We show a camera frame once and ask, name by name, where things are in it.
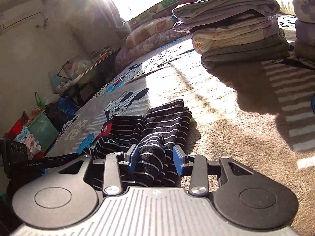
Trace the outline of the black white striped garment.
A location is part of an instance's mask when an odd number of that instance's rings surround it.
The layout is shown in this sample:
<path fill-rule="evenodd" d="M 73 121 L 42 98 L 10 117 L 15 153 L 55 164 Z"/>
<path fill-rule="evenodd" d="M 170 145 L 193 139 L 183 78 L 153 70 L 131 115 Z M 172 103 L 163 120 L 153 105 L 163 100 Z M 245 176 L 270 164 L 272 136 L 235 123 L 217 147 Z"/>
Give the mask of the black white striped garment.
<path fill-rule="evenodd" d="M 184 148 L 192 113 L 182 99 L 151 108 L 144 116 L 114 116 L 109 135 L 99 137 L 83 155 L 104 159 L 110 153 L 127 152 L 136 144 L 134 173 L 121 172 L 122 186 L 171 187 L 179 181 L 172 150 Z"/>

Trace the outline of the colourful folded clothes pile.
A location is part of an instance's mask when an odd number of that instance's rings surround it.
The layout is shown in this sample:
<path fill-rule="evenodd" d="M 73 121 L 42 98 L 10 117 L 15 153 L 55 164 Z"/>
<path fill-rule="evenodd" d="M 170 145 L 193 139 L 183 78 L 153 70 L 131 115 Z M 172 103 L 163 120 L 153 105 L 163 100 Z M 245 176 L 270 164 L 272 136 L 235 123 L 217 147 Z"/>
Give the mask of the colourful folded clothes pile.
<path fill-rule="evenodd" d="M 42 108 L 32 108 L 31 115 L 23 112 L 4 137 L 25 144 L 28 159 L 39 159 L 44 157 L 45 151 L 51 147 L 58 135 L 59 132 L 45 111 Z"/>

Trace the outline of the cluttered dark side table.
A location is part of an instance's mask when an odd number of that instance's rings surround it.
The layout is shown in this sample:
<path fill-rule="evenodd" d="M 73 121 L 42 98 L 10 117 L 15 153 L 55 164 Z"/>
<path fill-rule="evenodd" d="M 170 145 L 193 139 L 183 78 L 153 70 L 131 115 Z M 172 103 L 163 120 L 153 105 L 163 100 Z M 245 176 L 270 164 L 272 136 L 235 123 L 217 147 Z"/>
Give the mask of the cluttered dark side table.
<path fill-rule="evenodd" d="M 67 61 L 51 76 L 54 92 L 70 98 L 79 107 L 84 106 L 116 76 L 115 58 L 119 51 L 107 47 L 92 54 L 92 60 L 76 56 Z"/>

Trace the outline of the purple floral folded quilt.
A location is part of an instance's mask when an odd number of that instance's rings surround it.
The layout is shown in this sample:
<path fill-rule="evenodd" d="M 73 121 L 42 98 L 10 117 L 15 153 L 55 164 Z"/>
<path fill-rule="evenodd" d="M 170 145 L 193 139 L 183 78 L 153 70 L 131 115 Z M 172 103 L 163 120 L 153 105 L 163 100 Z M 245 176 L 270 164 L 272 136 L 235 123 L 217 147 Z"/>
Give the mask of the purple floral folded quilt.
<path fill-rule="evenodd" d="M 176 32 L 173 29 L 168 29 L 154 34 L 133 48 L 128 48 L 127 44 L 123 45 L 115 57 L 115 73 L 120 73 L 137 58 L 186 35 L 188 35 L 186 32 Z"/>

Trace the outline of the beige window curtain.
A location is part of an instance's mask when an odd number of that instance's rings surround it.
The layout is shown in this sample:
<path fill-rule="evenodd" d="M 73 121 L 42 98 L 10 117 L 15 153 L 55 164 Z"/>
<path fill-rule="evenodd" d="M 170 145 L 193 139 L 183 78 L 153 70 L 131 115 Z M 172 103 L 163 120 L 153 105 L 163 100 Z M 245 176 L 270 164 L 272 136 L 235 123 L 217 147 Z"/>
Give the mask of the beige window curtain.
<path fill-rule="evenodd" d="M 110 29 L 115 32 L 118 38 L 121 40 L 126 39 L 132 30 L 129 23 L 121 18 L 115 3 L 112 0 L 100 0 L 99 9 L 108 22 Z"/>

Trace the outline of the grey folded laundry stack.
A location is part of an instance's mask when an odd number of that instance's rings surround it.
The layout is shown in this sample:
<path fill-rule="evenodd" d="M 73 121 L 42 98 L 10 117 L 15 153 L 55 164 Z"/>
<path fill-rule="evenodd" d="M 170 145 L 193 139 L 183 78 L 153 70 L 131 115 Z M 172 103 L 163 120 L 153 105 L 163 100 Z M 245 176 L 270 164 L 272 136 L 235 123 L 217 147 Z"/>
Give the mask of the grey folded laundry stack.
<path fill-rule="evenodd" d="M 275 0 L 198 0 L 177 6 L 173 29 L 191 35 L 208 70 L 230 63 L 279 60 L 289 44 L 279 27 Z"/>

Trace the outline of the yellow patterned pillow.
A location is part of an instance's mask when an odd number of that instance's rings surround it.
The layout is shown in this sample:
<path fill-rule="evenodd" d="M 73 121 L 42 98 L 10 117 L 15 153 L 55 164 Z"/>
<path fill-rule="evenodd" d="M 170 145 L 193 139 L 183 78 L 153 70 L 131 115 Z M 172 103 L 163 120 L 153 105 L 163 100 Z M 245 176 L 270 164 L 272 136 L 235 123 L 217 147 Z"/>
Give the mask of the yellow patterned pillow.
<path fill-rule="evenodd" d="M 130 33 L 125 40 L 125 44 L 129 49 L 131 49 L 149 37 L 173 28 L 174 22 L 175 21 L 172 16 L 146 22 Z"/>

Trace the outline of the floral folded blanket stack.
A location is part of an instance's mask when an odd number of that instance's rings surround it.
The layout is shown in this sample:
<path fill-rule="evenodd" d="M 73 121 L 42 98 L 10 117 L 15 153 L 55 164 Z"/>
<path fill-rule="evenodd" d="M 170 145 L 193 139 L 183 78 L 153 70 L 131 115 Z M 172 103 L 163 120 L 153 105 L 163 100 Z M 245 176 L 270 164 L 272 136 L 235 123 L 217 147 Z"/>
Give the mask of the floral folded blanket stack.
<path fill-rule="evenodd" d="M 294 52 L 297 56 L 314 60 L 314 0 L 293 0 L 296 15 Z"/>

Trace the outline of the white wall air conditioner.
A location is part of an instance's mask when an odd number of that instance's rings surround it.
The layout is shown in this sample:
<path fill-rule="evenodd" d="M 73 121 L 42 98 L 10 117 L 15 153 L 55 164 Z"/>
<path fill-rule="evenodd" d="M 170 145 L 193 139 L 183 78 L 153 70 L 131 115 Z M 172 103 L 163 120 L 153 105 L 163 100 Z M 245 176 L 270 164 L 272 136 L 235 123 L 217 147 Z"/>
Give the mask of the white wall air conditioner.
<path fill-rule="evenodd" d="M 1 36 L 21 23 L 42 15 L 43 8 L 41 0 L 31 0 L 1 12 Z"/>

